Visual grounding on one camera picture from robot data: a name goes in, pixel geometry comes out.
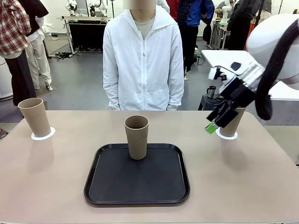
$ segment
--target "shoe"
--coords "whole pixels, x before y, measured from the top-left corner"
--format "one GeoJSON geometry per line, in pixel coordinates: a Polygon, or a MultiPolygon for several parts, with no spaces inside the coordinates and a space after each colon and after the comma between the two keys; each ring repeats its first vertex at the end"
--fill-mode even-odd
{"type": "Polygon", "coordinates": [[[188,78],[187,78],[187,68],[185,68],[185,71],[184,71],[184,80],[187,81],[188,78]]]}
{"type": "Polygon", "coordinates": [[[50,85],[46,85],[47,90],[51,91],[53,88],[50,85]]]}

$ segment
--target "jacket zipper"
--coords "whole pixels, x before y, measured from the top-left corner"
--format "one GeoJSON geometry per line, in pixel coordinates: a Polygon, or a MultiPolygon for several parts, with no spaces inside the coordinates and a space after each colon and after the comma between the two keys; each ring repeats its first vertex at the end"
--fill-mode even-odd
{"type": "Polygon", "coordinates": [[[146,70],[146,50],[145,50],[145,41],[142,41],[142,95],[143,95],[143,109],[147,110],[146,105],[146,77],[147,77],[147,70],[146,70]]]}

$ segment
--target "white paper doily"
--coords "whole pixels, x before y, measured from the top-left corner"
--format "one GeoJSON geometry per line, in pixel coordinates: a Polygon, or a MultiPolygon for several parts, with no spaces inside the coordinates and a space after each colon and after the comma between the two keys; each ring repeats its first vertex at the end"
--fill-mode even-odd
{"type": "Polygon", "coordinates": [[[235,132],[235,135],[234,135],[233,137],[226,137],[226,136],[224,136],[224,135],[222,135],[222,134],[220,133],[220,128],[218,128],[218,129],[216,130],[216,134],[217,134],[220,138],[222,138],[222,139],[226,139],[226,140],[235,140],[236,138],[238,138],[238,132],[235,132]]]}
{"type": "Polygon", "coordinates": [[[32,138],[33,140],[35,140],[35,141],[41,141],[41,140],[48,139],[49,137],[53,136],[53,135],[55,134],[55,132],[56,132],[55,128],[50,127],[50,129],[51,129],[50,134],[46,135],[45,137],[36,137],[36,136],[34,135],[34,133],[32,133],[32,134],[31,134],[31,138],[32,138]]]}

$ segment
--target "plaid shirt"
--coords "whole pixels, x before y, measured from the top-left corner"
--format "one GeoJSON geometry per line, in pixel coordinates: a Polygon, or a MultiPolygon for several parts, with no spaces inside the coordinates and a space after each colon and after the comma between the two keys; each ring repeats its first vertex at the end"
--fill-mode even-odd
{"type": "Polygon", "coordinates": [[[191,3],[194,0],[180,0],[178,4],[178,25],[185,25],[188,19],[191,3]]]}
{"type": "Polygon", "coordinates": [[[17,0],[0,0],[0,53],[12,55],[29,46],[29,16],[17,0]]]}

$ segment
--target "red plaid shirt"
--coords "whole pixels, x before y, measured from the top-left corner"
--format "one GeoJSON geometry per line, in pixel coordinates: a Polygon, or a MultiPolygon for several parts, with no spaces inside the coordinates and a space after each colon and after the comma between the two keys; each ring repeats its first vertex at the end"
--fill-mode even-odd
{"type": "Polygon", "coordinates": [[[12,55],[29,46],[29,16],[17,0],[0,0],[0,53],[12,55]]]}

